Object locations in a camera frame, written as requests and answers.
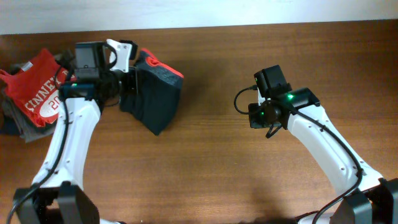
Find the dark blue folded garment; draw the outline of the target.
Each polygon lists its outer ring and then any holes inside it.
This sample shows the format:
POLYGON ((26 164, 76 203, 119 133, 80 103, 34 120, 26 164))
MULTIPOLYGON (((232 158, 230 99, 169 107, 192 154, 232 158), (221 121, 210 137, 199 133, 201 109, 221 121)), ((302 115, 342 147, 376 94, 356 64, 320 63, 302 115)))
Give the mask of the dark blue folded garment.
POLYGON ((20 131, 13 119, 5 119, 1 126, 1 134, 19 136, 20 131))

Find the red printed t-shirt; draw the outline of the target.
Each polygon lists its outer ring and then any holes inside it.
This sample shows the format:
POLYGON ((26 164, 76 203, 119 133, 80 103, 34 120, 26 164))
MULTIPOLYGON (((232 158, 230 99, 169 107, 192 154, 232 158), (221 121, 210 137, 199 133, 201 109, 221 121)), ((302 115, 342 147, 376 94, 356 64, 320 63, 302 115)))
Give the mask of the red printed t-shirt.
POLYGON ((58 118, 60 99, 56 86, 65 81, 67 74, 68 71, 55 61, 54 56, 42 49, 15 75, 1 70, 1 80, 7 84, 6 96, 34 126, 43 128, 58 118))

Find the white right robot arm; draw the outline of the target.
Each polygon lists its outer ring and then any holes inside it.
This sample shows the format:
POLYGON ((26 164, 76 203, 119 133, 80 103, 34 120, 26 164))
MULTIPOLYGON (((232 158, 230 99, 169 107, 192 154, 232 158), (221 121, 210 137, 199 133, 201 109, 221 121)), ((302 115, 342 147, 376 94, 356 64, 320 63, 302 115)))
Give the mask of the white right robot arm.
POLYGON ((337 194, 321 209, 289 223, 397 223, 397 179, 386 180, 355 152, 308 88, 277 95, 259 90, 249 111, 251 125, 268 128, 267 138, 281 128, 295 136, 337 194))

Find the black leggings with red waistband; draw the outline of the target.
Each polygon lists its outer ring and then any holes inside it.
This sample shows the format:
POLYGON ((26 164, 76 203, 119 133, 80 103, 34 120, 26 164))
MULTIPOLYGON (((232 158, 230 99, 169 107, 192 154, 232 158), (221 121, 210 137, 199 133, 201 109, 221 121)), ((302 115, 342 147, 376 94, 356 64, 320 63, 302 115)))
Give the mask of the black leggings with red waistband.
POLYGON ((132 114, 158 136, 177 112, 184 75, 148 49, 141 49, 131 73, 137 77, 138 88, 132 94, 121 95, 119 109, 132 114))

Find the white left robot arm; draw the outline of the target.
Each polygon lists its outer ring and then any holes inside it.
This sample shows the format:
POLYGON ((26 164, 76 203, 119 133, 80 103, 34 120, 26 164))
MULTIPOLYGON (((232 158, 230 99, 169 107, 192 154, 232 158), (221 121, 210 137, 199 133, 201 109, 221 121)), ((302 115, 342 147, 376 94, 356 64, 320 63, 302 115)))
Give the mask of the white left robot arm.
POLYGON ((55 131, 45 160, 29 188, 15 191, 7 223, 106 223, 83 190, 90 139, 106 102, 136 89, 130 61, 138 46, 131 40, 107 39, 75 45, 75 65, 54 84, 60 98, 55 131))

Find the gray folded garment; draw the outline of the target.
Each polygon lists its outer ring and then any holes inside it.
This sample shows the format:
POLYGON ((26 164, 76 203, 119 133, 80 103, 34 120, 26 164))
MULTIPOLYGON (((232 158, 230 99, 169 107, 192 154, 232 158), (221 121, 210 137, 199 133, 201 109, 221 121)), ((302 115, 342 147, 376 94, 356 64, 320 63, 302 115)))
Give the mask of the gray folded garment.
MULTIPOLYGON (((26 63, 24 63, 22 65, 18 65, 16 67, 16 71, 14 73, 9 73, 9 74, 15 75, 17 72, 19 72, 21 70, 21 68, 26 63)), ((13 119, 15 121, 15 123, 20 131, 19 136, 22 139, 24 139, 25 142, 31 142, 31 141, 35 141, 37 139, 40 139, 40 138, 43 138, 43 137, 46 137, 46 136, 52 134, 55 130, 57 121, 53 124, 48 124, 43 128, 38 128, 38 127, 34 126, 33 122, 31 122, 30 119, 14 104, 13 100, 10 99, 8 96, 6 96, 5 89, 7 87, 7 84, 4 81, 2 81, 2 82, 5 84, 5 87, 1 88, 1 94, 4 97, 4 99, 1 103, 2 111, 6 118, 13 119)))

